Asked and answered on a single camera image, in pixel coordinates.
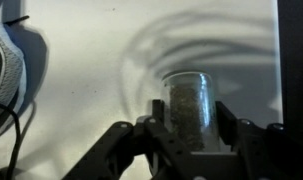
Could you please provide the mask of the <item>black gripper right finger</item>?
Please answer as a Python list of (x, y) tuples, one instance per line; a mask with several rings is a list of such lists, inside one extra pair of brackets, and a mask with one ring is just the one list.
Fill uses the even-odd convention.
[(220, 137), (242, 159), (249, 180), (303, 180), (303, 132), (283, 123), (261, 128), (216, 102)]

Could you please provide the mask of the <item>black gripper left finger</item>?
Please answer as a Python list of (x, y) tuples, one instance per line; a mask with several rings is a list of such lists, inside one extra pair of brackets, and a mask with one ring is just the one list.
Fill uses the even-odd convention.
[(189, 153), (164, 127), (164, 102), (152, 101), (152, 113), (135, 125), (114, 123), (62, 180), (119, 180), (138, 155), (145, 155), (151, 180), (190, 180), (183, 157)]

